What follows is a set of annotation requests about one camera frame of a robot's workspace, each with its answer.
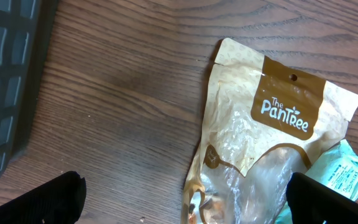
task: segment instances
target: black plastic object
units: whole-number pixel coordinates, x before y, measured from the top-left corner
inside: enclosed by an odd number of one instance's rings
[[[57,0],[0,0],[0,176],[29,138]]]
[[[301,173],[287,185],[293,224],[358,224],[358,204]]]
[[[70,171],[0,206],[0,224],[73,224],[85,197],[85,178]]]

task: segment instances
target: the pantree logo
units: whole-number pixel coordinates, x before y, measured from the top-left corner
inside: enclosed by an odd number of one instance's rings
[[[308,122],[298,118],[301,112],[297,111],[295,106],[293,108],[284,107],[282,103],[278,102],[276,97],[272,97],[271,101],[264,100],[260,113],[268,114],[273,119],[280,120],[280,122],[287,123],[306,133],[308,132]]]

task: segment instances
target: wood grain surface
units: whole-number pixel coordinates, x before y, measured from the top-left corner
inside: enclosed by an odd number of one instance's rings
[[[358,93],[358,0],[61,0],[0,205],[75,170],[88,187],[78,223],[179,223],[225,37]],[[347,138],[358,154],[358,110]]]

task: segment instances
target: crumpled packaging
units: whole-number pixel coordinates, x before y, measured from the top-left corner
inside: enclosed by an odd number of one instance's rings
[[[231,39],[215,63],[181,223],[273,223],[291,174],[345,136],[358,95]]]

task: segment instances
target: plastic bag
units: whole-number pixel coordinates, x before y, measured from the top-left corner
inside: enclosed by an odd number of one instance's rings
[[[231,39],[215,62],[181,223],[272,223],[291,173],[344,137],[358,95]]]
[[[306,175],[352,201],[358,199],[358,156],[346,140],[323,153]],[[275,224],[292,224],[287,203]]]

